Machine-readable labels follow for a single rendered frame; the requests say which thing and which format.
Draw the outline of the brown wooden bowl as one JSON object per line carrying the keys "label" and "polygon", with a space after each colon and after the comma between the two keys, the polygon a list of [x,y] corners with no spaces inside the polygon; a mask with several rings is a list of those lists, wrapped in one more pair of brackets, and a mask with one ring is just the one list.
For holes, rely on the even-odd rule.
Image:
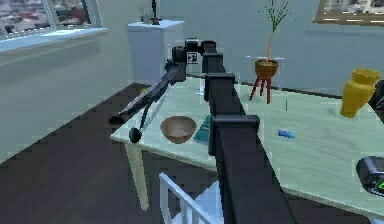
{"label": "brown wooden bowl", "polygon": [[196,122],[187,116],[171,116],[160,124],[164,137],[174,144],[187,142],[196,131]]}

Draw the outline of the pale green table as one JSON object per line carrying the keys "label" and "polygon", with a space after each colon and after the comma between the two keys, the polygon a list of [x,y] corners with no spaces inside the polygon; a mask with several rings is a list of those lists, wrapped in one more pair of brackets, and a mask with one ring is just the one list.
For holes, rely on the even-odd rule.
{"label": "pale green table", "polygon": [[[142,208],[149,206],[143,152],[207,170],[216,168],[206,145],[193,140],[173,144],[160,131],[161,122],[175,115],[203,123],[209,105],[198,93],[202,84],[198,78],[189,78],[169,87],[139,143],[131,143],[128,133],[139,126],[140,115],[134,115],[111,136],[125,145]],[[275,90],[267,104],[261,97],[249,100],[248,86],[239,85],[236,90],[245,112],[260,118],[259,137],[285,192],[384,221],[384,197],[366,192],[356,173],[361,158],[384,157],[384,123],[370,106],[349,119],[340,115],[337,99]],[[296,137],[278,136],[279,129]]]}

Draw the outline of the white pedestal cabinet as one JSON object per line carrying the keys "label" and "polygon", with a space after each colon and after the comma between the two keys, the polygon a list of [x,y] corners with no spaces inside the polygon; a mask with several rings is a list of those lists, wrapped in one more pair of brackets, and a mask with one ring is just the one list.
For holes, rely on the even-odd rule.
{"label": "white pedestal cabinet", "polygon": [[132,71],[137,83],[152,85],[165,73],[172,48],[183,44],[183,21],[162,20],[159,25],[136,22],[127,25]]}

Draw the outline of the teal book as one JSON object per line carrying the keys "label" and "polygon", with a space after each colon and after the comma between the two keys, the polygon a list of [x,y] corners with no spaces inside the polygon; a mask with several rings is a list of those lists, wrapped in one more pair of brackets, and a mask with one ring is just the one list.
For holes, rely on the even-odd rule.
{"label": "teal book", "polygon": [[193,140],[200,144],[207,145],[209,143],[209,131],[210,131],[210,115],[208,115],[196,132]]}

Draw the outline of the gold framed picture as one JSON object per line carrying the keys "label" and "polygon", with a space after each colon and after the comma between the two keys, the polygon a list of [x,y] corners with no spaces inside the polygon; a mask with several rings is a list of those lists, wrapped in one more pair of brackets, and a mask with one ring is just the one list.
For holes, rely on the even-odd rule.
{"label": "gold framed picture", "polygon": [[384,27],[384,0],[319,0],[313,23]]}

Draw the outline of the white chair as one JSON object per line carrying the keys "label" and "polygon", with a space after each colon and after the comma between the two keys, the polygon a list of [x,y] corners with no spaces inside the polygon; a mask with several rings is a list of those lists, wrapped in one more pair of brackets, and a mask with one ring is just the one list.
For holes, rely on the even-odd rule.
{"label": "white chair", "polygon": [[[192,199],[165,173],[159,174],[160,210],[165,224],[224,224],[219,183],[214,182],[196,199]],[[180,212],[171,217],[169,193],[180,202]]]}

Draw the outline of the yellow vase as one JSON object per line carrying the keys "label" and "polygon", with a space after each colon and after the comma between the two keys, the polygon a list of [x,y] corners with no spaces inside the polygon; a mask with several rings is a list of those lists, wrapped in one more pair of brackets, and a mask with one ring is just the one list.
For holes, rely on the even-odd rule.
{"label": "yellow vase", "polygon": [[340,114],[353,118],[356,113],[371,99],[375,92],[375,84],[381,78],[378,71],[368,68],[355,68],[351,79],[343,89]]}

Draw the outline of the potted plant on red stand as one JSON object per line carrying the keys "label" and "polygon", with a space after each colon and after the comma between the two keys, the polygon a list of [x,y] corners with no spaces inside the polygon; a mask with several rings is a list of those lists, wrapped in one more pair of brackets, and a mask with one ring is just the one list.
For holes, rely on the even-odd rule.
{"label": "potted plant on red stand", "polygon": [[264,15],[271,22],[271,34],[267,41],[267,48],[265,57],[263,59],[256,59],[254,62],[254,72],[256,79],[253,83],[252,91],[249,96],[249,100],[252,100],[256,92],[256,88],[260,87],[259,95],[262,96],[266,93],[266,103],[271,103],[271,84],[272,78],[277,73],[279,63],[270,57],[271,43],[277,28],[281,22],[290,15],[291,12],[288,9],[288,0],[281,0],[281,4],[277,5],[277,0],[268,0],[269,4],[264,7]]}

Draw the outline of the black object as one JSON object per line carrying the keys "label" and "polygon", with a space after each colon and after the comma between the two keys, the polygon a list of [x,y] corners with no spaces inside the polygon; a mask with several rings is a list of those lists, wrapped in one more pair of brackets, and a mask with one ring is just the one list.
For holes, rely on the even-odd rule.
{"label": "black object", "polygon": [[379,80],[375,85],[373,93],[368,104],[376,111],[384,112],[384,80]]}

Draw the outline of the dark statuette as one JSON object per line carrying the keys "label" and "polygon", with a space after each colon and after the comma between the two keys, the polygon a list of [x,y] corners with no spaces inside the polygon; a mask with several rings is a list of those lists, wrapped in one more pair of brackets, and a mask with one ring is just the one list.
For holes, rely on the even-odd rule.
{"label": "dark statuette", "polygon": [[152,7],[152,17],[149,19],[149,21],[152,22],[152,25],[160,25],[160,21],[162,19],[157,17],[157,2],[156,2],[156,0],[151,0],[151,7]]}

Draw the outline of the small blue object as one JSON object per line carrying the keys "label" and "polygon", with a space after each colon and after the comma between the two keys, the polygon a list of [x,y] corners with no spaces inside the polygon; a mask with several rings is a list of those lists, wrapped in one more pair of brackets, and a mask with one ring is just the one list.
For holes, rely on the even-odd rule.
{"label": "small blue object", "polygon": [[295,138],[296,135],[293,132],[287,131],[287,130],[278,130],[278,136],[285,137],[285,138]]}

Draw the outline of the black device with green light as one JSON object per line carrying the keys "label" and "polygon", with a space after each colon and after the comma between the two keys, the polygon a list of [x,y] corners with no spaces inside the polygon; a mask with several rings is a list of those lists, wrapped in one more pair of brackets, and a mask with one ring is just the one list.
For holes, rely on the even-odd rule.
{"label": "black device with green light", "polygon": [[384,157],[366,156],[356,164],[360,183],[368,193],[384,197]]}

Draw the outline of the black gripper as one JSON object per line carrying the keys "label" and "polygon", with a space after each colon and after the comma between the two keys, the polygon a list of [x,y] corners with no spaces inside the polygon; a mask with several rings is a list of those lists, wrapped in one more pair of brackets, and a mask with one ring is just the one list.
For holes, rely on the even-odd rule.
{"label": "black gripper", "polygon": [[131,143],[138,143],[144,131],[151,124],[157,113],[161,109],[166,95],[163,95],[169,84],[183,82],[186,80],[186,48],[176,46],[172,48],[172,58],[168,59],[164,69],[166,74],[158,81],[147,88],[143,93],[132,100],[122,111],[113,115],[109,119],[111,125],[123,124],[127,117],[133,112],[144,108],[141,117],[140,126],[131,128],[129,131],[129,140]]}

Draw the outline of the window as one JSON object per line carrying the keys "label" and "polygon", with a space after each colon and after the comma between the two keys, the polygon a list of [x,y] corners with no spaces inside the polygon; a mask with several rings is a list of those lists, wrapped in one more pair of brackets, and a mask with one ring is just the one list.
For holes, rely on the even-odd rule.
{"label": "window", "polygon": [[0,55],[106,31],[97,0],[0,0]]}

